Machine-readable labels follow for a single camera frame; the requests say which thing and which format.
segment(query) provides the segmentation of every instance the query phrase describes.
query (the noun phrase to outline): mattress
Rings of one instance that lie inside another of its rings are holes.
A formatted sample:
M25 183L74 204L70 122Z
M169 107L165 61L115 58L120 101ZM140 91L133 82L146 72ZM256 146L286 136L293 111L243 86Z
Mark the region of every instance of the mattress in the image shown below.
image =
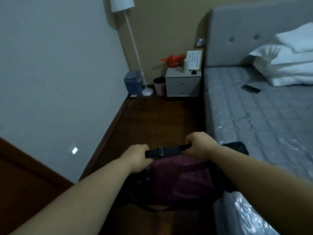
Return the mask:
M219 144L242 141L251 157L313 181L313 86L273 87L253 67L206 68L204 81L207 132ZM277 234L239 192L213 207L217 234Z

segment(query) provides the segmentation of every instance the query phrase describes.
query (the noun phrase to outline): forearm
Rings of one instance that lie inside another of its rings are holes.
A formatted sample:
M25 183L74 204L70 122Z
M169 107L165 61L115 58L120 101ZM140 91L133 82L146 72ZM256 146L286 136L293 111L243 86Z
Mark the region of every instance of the forearm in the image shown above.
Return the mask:
M98 234L130 172L124 160L110 162L61 194L12 234Z
M210 159L280 233L311 233L311 183L223 146L217 147Z

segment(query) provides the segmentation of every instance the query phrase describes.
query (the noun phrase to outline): white nightstand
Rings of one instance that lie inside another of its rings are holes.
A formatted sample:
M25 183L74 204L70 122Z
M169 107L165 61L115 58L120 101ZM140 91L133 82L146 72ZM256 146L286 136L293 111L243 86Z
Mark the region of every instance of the white nightstand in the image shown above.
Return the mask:
M199 96L201 71L196 73L185 74L181 67L168 68L165 76L167 96Z

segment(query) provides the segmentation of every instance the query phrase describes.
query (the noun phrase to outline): bed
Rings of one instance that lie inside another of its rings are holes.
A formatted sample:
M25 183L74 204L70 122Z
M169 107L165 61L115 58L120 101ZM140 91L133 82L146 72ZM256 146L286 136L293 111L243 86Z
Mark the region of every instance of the bed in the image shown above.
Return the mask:
M210 13L204 71L207 132L219 144L242 141L250 156L313 181L313 86L273 87L248 53L276 33L313 21L313 0L270 0ZM252 94L244 84L261 89ZM213 205L217 234L277 232L241 193Z

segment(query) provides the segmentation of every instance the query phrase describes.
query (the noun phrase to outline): white pillow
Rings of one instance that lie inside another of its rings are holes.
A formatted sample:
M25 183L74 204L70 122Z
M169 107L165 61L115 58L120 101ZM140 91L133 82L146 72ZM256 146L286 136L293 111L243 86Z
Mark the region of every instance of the white pillow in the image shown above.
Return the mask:
M282 45L290 47L296 53L313 51L313 23L307 23L299 28L275 35Z
M273 86L313 85L313 61L271 65L270 61L256 57L253 66Z
M250 55L262 57L272 65L313 61L313 52L295 54L289 47L268 43L252 51Z

